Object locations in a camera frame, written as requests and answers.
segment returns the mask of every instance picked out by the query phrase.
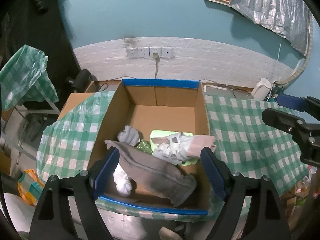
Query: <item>crumpled plastic bag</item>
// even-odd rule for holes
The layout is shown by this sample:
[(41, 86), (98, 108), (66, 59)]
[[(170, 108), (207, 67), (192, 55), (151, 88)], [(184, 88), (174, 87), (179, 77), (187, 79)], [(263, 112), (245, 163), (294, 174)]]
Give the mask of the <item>crumpled plastic bag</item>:
[(120, 164), (116, 167), (113, 172), (113, 181), (116, 184), (116, 189), (120, 196), (129, 197), (132, 190), (132, 185), (130, 181), (130, 177), (128, 174), (122, 169)]
[(137, 145), (137, 149), (139, 149), (145, 153), (151, 154), (151, 155), (153, 153), (150, 143), (148, 141), (146, 141), (145, 139), (141, 140), (141, 142)]
[(44, 184), (33, 169), (25, 170), (18, 180), (18, 191), (27, 204), (36, 206)]
[(59, 101), (46, 68), (48, 57), (43, 51), (22, 46), (0, 71), (2, 111), (26, 101)]

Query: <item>white electric kettle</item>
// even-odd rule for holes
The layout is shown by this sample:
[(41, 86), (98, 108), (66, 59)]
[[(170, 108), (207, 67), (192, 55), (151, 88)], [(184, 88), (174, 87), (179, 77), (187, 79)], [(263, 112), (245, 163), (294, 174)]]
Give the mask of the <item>white electric kettle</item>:
[(261, 81), (255, 86), (255, 88), (251, 92), (253, 100), (263, 101), (270, 92), (271, 88), (271, 83), (267, 79), (261, 78)]

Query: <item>power outlet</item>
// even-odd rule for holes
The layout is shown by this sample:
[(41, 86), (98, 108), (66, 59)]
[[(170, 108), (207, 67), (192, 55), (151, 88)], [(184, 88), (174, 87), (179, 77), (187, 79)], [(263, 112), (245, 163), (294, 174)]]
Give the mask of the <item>power outlet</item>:
[(127, 48), (127, 57), (128, 58), (137, 58), (138, 57), (138, 48)]
[(162, 47), (162, 56), (161, 57), (173, 57), (173, 48), (172, 47)]
[(149, 48), (138, 48), (138, 57), (150, 57)]
[(150, 51), (150, 57), (153, 57), (154, 53), (158, 53), (158, 57), (161, 57), (161, 51), (162, 51), (161, 47), (150, 47), (149, 51)]

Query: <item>green glittery object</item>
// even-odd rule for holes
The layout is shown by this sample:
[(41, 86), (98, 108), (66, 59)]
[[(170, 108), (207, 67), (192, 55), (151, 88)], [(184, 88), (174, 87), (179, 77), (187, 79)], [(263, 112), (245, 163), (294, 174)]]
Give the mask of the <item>green glittery object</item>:
[(152, 154), (153, 151), (151, 150), (151, 145), (148, 141), (142, 139), (141, 142), (138, 144), (137, 149), (148, 153), (148, 154)]

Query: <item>green checkered plastic bag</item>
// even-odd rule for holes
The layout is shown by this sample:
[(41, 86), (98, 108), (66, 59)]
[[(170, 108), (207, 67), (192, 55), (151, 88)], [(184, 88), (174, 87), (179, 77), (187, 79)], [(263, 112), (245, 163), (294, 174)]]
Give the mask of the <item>green checkered plastic bag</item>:
[[(264, 124), (262, 112), (270, 107), (293, 114), (277, 103), (239, 100), (205, 95), (210, 134), (215, 136), (215, 155), (230, 170), (245, 177), (268, 175), (281, 195), (308, 173), (300, 161), (299, 146), (292, 136)], [(244, 200), (242, 213), (249, 211), (251, 197)], [(223, 202), (213, 195), (213, 217), (217, 219)]]
[(58, 102), (57, 92), (46, 72), (44, 52), (24, 45), (0, 71), (2, 111), (26, 101)]
[[(47, 181), (52, 174), (72, 177), (88, 166), (91, 150), (103, 116), (114, 92), (99, 92), (45, 129), (37, 153), (37, 173)], [(216, 136), (215, 154), (231, 170), (244, 176), (260, 178), (268, 174), (279, 194), (289, 190), (307, 173), (299, 160), (300, 151), (291, 136), (264, 125), (261, 115), (276, 103), (237, 100), (205, 96), (210, 131)], [(208, 216), (177, 215), (150, 212), (98, 199), (99, 208), (130, 216), (178, 221), (216, 220), (223, 201), (211, 189)], [(246, 198), (242, 215), (248, 213), (250, 198)]]

